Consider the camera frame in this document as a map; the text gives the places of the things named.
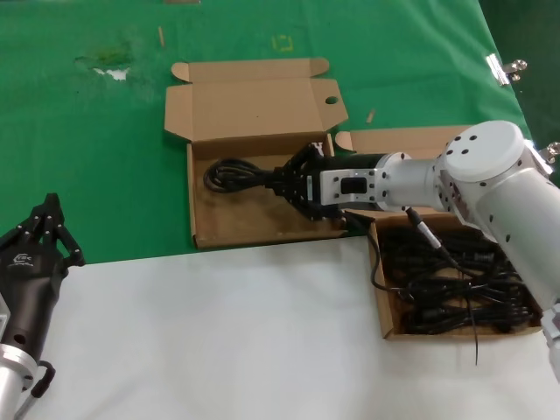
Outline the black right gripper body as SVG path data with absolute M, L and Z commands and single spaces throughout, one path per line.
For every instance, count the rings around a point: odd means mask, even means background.
M 381 176 L 381 160 L 381 154 L 323 157 L 305 167 L 304 181 L 313 185 L 315 198 L 322 206 L 381 211 L 381 195 L 375 186 Z

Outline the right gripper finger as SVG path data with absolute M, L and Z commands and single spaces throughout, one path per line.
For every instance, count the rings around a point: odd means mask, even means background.
M 308 181 L 278 182 L 271 185 L 276 196 L 284 198 L 310 221 L 340 220 L 342 211 L 336 205 L 322 206 L 316 200 L 313 185 Z
M 276 167 L 274 174 L 277 176 L 297 176 L 303 172 L 308 164 L 321 160 L 323 157 L 324 153 L 321 143 L 308 143 L 283 166 Z

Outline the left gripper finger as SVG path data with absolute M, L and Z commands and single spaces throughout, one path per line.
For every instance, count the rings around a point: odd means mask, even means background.
M 1 237 L 1 251 L 10 247 L 38 244 L 53 247 L 56 221 L 56 194 L 48 193 L 42 204 L 31 210 L 30 216 Z
M 86 264 L 81 247 L 65 226 L 58 194 L 48 193 L 45 197 L 45 245 L 56 249 L 59 242 L 68 252 L 68 256 L 63 258 L 65 268 L 82 267 Z

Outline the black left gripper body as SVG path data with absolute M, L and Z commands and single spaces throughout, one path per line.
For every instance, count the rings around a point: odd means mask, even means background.
M 1 342 L 41 358 L 68 270 L 56 248 L 17 245 L 1 253 L 1 296 L 10 310 Z

